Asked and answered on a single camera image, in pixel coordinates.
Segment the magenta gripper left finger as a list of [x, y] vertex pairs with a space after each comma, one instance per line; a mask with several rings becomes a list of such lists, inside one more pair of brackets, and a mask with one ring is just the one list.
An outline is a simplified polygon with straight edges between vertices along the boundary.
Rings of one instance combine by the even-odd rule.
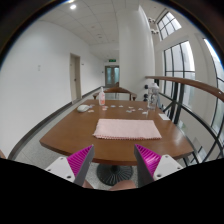
[[90, 145], [67, 158], [68, 164], [75, 176], [74, 183], [76, 185], [83, 185], [94, 154], [94, 146]]

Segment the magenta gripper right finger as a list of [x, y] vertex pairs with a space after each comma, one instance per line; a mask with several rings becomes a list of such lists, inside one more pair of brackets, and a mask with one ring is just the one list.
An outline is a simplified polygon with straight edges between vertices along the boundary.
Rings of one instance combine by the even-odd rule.
[[161, 156], [138, 144], [134, 146], [134, 155], [137, 160], [138, 186], [143, 187], [152, 183]]

